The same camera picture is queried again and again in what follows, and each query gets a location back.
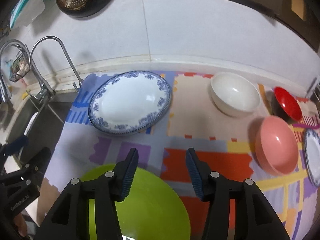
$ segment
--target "wire basket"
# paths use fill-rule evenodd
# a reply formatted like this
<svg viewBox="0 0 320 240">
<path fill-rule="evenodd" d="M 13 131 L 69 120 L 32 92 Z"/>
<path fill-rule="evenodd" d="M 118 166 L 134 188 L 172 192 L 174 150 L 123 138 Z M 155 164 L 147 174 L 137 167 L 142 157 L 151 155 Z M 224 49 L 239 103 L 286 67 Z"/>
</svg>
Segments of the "wire basket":
<svg viewBox="0 0 320 240">
<path fill-rule="evenodd" d="M 29 61 L 25 55 L 18 54 L 17 59 L 10 66 L 10 81 L 17 82 L 30 71 Z"/>
</svg>

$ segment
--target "plate rim pattern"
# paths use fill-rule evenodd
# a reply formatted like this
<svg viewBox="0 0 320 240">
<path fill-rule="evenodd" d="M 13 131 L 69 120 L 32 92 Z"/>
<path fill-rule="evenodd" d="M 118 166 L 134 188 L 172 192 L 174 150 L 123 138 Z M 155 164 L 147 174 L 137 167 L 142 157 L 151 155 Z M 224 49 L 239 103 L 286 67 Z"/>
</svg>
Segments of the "plate rim pattern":
<svg viewBox="0 0 320 240">
<path fill-rule="evenodd" d="M 168 96 L 167 96 L 167 100 L 165 101 L 165 104 L 163 104 L 161 106 L 161 110 L 160 112 L 153 112 L 153 113 L 149 113 L 147 116 L 144 116 L 142 117 L 140 120 L 145 120 L 143 122 L 143 124 L 140 124 L 138 126 L 135 126 L 135 127 L 130 127 L 130 128 L 126 128 L 125 126 L 123 126 L 122 129 L 120 129 L 119 131 L 112 131 L 108 128 L 105 128 L 101 125 L 99 125 L 99 121 L 96 119 L 96 117 L 94 116 L 94 113 L 93 113 L 93 103 L 95 101 L 95 99 L 98 97 L 101 97 L 102 94 L 106 91 L 105 90 L 105 86 L 106 85 L 109 85 L 110 83 L 111 84 L 114 84 L 114 83 L 117 83 L 120 79 L 119 77 L 122 77 L 124 75 L 132 75 L 132 74 L 137 74 L 137 73 L 142 73 L 142 74 L 150 74 L 158 79 L 161 79 L 164 83 L 164 85 L 167 87 L 168 91 Z M 163 117 L 163 115 L 167 112 L 167 110 L 169 109 L 169 106 L 170 106 L 170 103 L 171 103 L 171 99 L 172 99 L 172 88 L 171 86 L 169 85 L 169 83 L 162 77 L 160 76 L 159 74 L 156 74 L 154 72 L 151 72 L 151 71 L 145 71 L 145 70 L 132 70 L 132 71 L 127 71 L 127 72 L 124 72 L 124 73 L 121 73 L 121 74 L 118 74 L 118 75 L 115 75 L 114 77 L 108 79 L 106 82 L 104 82 L 93 94 L 92 98 L 90 99 L 90 103 L 89 103 L 89 107 L 88 107 L 88 116 L 89 116 L 89 120 L 91 122 L 91 124 L 98 130 L 100 130 L 101 132 L 103 133 L 106 133 L 108 135 L 129 135 L 129 134 L 135 134 L 135 133 L 138 133 L 142 130 L 145 130 L 147 128 L 149 128 L 150 126 L 154 125 L 159 119 L 161 119 Z"/>
</svg>

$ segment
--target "plate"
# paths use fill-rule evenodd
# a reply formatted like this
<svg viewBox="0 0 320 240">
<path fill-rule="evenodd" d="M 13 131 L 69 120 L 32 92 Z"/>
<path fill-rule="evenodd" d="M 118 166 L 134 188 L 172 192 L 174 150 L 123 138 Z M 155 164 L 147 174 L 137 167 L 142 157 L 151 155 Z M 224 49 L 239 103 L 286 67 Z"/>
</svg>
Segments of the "plate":
<svg viewBox="0 0 320 240">
<path fill-rule="evenodd" d="M 320 187 L 320 137 L 314 130 L 306 130 L 304 147 L 309 178 L 316 187 Z"/>
<path fill-rule="evenodd" d="M 112 171 L 114 164 L 102 165 L 82 176 L 82 181 Z M 94 199 L 89 199 L 89 235 L 97 240 Z M 138 240 L 189 240 L 190 221 L 177 193 L 156 175 L 137 168 L 129 196 L 116 202 L 121 233 Z"/>
<path fill-rule="evenodd" d="M 167 111 L 171 87 L 149 71 L 130 71 L 110 78 L 89 104 L 92 125 L 110 135 L 137 133 L 155 124 Z"/>
</svg>

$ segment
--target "colorful mat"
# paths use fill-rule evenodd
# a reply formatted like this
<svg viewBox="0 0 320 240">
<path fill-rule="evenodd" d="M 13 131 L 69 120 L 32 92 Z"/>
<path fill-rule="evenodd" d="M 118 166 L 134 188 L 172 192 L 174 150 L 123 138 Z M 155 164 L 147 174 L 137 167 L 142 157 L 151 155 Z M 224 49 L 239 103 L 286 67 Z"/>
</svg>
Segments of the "colorful mat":
<svg viewBox="0 0 320 240">
<path fill-rule="evenodd" d="M 173 88 L 168 113 L 153 127 L 127 137 L 108 137 L 95 129 L 88 118 L 88 105 L 95 90 L 112 76 L 89 75 L 73 103 L 60 140 L 45 174 L 42 187 L 57 196 L 74 177 L 104 163 L 123 160 L 131 147 L 139 151 L 139 166 L 166 181 L 187 208 L 191 231 L 200 236 L 208 209 L 194 193 L 185 151 L 193 147 L 201 160 L 228 179 L 252 178 L 279 215 L 292 240 L 301 240 L 318 216 L 317 189 L 308 179 L 302 138 L 307 127 L 320 128 L 316 106 L 298 98 L 303 120 L 292 127 L 300 149 L 298 166 L 292 174 L 275 177 L 265 173 L 255 161 L 255 135 L 264 117 L 271 113 L 272 89 L 256 84 L 264 104 L 252 115 L 236 119 L 219 111 L 208 90 L 212 75 L 157 71 Z M 40 196 L 41 212 L 53 200 Z M 230 237 L 234 232 L 235 202 L 230 202 Z"/>
</svg>

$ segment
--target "pink bowl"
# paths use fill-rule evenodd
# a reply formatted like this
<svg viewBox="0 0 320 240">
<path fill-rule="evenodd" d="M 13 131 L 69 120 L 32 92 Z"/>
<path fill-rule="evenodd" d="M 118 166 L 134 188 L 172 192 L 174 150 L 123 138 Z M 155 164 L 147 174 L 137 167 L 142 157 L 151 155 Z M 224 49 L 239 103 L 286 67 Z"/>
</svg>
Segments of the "pink bowl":
<svg viewBox="0 0 320 240">
<path fill-rule="evenodd" d="M 288 174 L 298 163 L 298 144 L 288 124 L 277 116 L 266 117 L 257 133 L 256 156 L 272 175 Z"/>
</svg>

